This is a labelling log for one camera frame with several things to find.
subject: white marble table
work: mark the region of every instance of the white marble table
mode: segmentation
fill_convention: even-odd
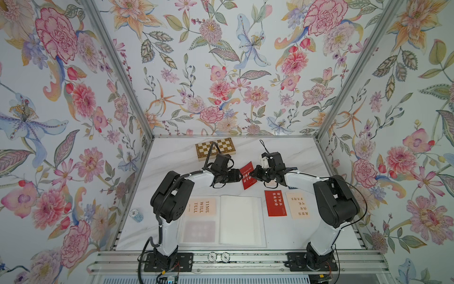
[[[264,151],[260,138],[233,138],[236,154],[232,155],[235,168],[241,168],[252,161],[254,167],[260,164]],[[159,184],[167,174],[174,170],[179,174],[189,173],[203,167],[204,162],[198,161],[195,144],[211,141],[213,138],[157,138],[150,152],[144,173],[140,180],[131,208],[137,208],[143,214],[143,221],[135,222],[129,216],[123,227],[116,250],[142,250],[149,236],[153,239],[158,235],[158,222],[150,206],[150,200]],[[328,176],[325,165],[312,138],[263,138],[270,152],[279,152],[287,167],[298,167],[302,172],[317,176]],[[266,235],[266,248],[260,249],[305,249],[309,237],[317,229],[321,220],[316,207],[314,195],[305,193],[306,203],[310,206],[309,219],[292,219],[286,198],[287,210],[285,217],[268,217],[263,183],[257,182],[247,190],[242,183],[227,184],[222,189],[211,187],[192,191],[191,196],[236,195],[253,196],[262,199],[263,221]],[[283,195],[289,190],[279,186]],[[351,226],[345,228],[336,241],[338,249],[360,249],[360,244]],[[190,247],[180,246],[179,250],[219,250],[222,247]]]

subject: white page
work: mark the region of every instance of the white page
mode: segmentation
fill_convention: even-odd
[[[221,196],[219,229],[221,244],[262,244],[257,199],[256,197]]]

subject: black cable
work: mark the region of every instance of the black cable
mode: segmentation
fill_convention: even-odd
[[[263,145],[263,147],[265,148],[265,151],[269,154],[270,151],[268,151],[268,149],[265,147],[265,142],[263,142],[262,139],[260,139],[259,141],[260,141],[260,143]]]

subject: peony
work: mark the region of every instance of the peony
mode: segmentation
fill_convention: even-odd
[[[386,157],[388,166],[398,174],[410,173],[418,164],[415,155],[404,146],[391,147]]]
[[[222,120],[224,111],[220,110],[217,106],[210,106],[200,112],[200,119],[206,123],[215,123]]]
[[[53,283],[60,273],[61,256],[59,249],[45,249],[34,256],[30,272],[28,273],[28,283],[49,284]]]
[[[322,84],[316,84],[312,89],[303,92],[303,105],[315,105],[334,92],[334,88],[326,88]]]
[[[77,226],[71,226],[63,239],[61,247],[61,264],[66,268],[73,267],[87,250],[90,237],[90,225],[84,220]]]
[[[368,139],[361,139],[355,144],[356,156],[364,160],[370,160],[375,150],[375,142]]]
[[[301,78],[301,76],[299,76],[299,75],[287,76],[287,78],[285,78],[285,80],[283,80],[283,82],[281,84],[281,89],[286,88],[289,91],[293,91],[296,88],[296,84],[298,84],[298,82],[300,81],[300,78]]]
[[[298,74],[307,66],[308,61],[307,54],[298,50],[285,58],[281,70],[285,75]]]
[[[77,50],[80,59],[85,62],[90,70],[96,73],[99,56],[91,36],[86,33],[79,33],[77,37]]]
[[[430,145],[427,143],[429,136],[424,128],[420,128],[413,132],[412,135],[407,136],[402,142],[408,149],[416,153],[423,153],[430,151]]]
[[[43,192],[36,202],[37,209],[33,210],[35,228],[44,230],[47,226],[55,225],[63,214],[65,205],[61,191],[49,189],[48,192]]]
[[[117,120],[121,121],[121,125],[126,126],[128,123],[128,100],[126,95],[123,94],[121,98],[116,98],[113,103],[115,104],[115,117]]]
[[[247,128],[248,135],[258,135],[259,132],[260,132],[260,126],[258,126],[257,124],[251,124]]]
[[[42,8],[41,18],[35,21],[36,32],[47,53],[58,56],[64,63],[74,60],[77,53],[77,37],[65,15],[54,8]]]
[[[315,0],[304,18],[303,27],[309,27],[309,35],[328,33],[344,19],[347,9],[344,0]]]
[[[375,179],[377,171],[374,169],[374,165],[367,160],[357,160],[353,164],[353,169],[356,180],[365,188],[371,188],[377,183],[377,180]]]
[[[101,128],[104,128],[108,125],[107,119],[100,106],[97,107],[96,110],[93,112],[93,123],[94,123],[95,129],[98,132],[101,132]]]
[[[96,107],[96,100],[91,87],[87,87],[85,84],[76,85],[73,90],[73,105],[81,116],[91,116]]]
[[[192,99],[188,99],[188,110],[195,114],[198,114],[205,108],[205,103],[200,96],[194,97]]]
[[[324,38],[323,53],[329,54],[343,48],[351,39],[355,27],[348,22],[338,25]]]
[[[407,201],[407,211],[413,216],[410,218],[411,228],[415,233],[421,233],[421,237],[426,241],[429,240],[429,233],[432,241],[436,244],[443,244],[444,240],[453,240],[452,227],[454,219],[444,214],[448,211],[446,207],[437,205],[437,199],[434,196],[425,198],[419,196],[416,203],[412,200]]]
[[[264,105],[267,100],[268,100],[268,91],[265,91],[263,87],[258,87],[255,86],[254,89],[249,88],[245,93],[244,96],[245,98],[243,101],[245,101],[247,104],[251,103],[253,106],[258,108],[261,105]]]
[[[223,68],[221,68],[219,66],[212,66],[210,79],[211,79],[211,81],[223,80],[224,77],[226,76],[226,74],[227,74],[227,70],[224,70]]]
[[[85,155],[80,155],[79,159],[82,162],[78,162],[74,165],[74,167],[79,169],[79,177],[85,176],[85,183],[93,181],[93,176],[97,176],[104,172],[103,165],[104,160],[103,153],[98,151],[97,147],[91,149],[85,149]]]
[[[199,31],[210,44],[215,44],[222,38],[221,26],[215,20],[204,21]]]
[[[27,217],[36,201],[36,188],[33,182],[26,183],[22,188],[10,191],[1,199],[1,203],[14,215],[21,218]]]
[[[238,125],[237,119],[232,117],[226,117],[217,123],[217,129],[222,132],[228,132],[237,125]]]
[[[91,222],[91,238],[94,241],[100,241],[109,227],[108,221],[109,213],[103,207],[96,209]]]
[[[224,98],[230,92],[230,85],[226,81],[215,81],[210,87],[210,93],[215,97]]]

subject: blue flower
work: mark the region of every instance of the blue flower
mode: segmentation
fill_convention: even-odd
[[[6,136],[10,140],[15,140],[18,137],[25,137],[34,143],[36,154],[32,166],[37,168],[47,157],[47,151],[41,143],[41,138],[44,137],[44,134],[57,135],[62,133],[65,130],[68,121],[34,121],[35,119],[38,119],[38,116],[35,113],[35,105],[30,98],[16,93],[16,99],[17,101],[10,101],[10,112],[12,112],[13,116],[16,118],[0,112],[0,129],[5,131]]]
[[[244,14],[238,15],[238,28],[237,28],[237,38],[240,40],[239,48],[244,51],[244,59],[241,63],[236,64],[233,68],[235,69],[244,69],[246,67],[247,61],[249,57],[253,56],[255,63],[258,66],[264,67],[271,65],[271,63],[267,62],[266,57],[263,55],[258,54],[257,49],[265,41],[265,32],[261,31],[259,35],[251,36],[251,40],[248,38],[248,33],[251,25],[249,24],[249,20]]]
[[[129,170],[133,170],[135,172],[139,171],[138,167],[136,166],[136,163],[137,161],[139,160],[139,156],[140,155],[137,155],[137,157],[135,157],[133,159],[133,156],[131,155],[131,152],[128,152],[128,156],[126,158],[126,160],[128,162],[125,162],[125,161],[121,161],[119,164],[118,164],[118,168],[121,169],[122,171],[129,171]]]
[[[87,204],[87,208],[84,209],[85,221],[87,221],[87,223],[91,223],[91,221],[93,221],[93,215],[94,215],[95,211],[96,211],[96,205]]]
[[[276,122],[277,118],[270,117],[270,116],[268,116],[266,119],[268,120],[268,126],[271,127],[271,130],[277,132],[277,134],[280,134],[281,132],[283,132],[284,134],[290,134],[294,131],[294,130],[285,128],[285,122],[286,122],[285,120]]]
[[[35,50],[32,50],[30,52],[30,55],[33,59],[33,64],[36,64],[38,66],[38,68],[43,69],[43,66],[48,68],[48,65],[46,62],[47,56],[42,54],[41,51],[36,52]]]

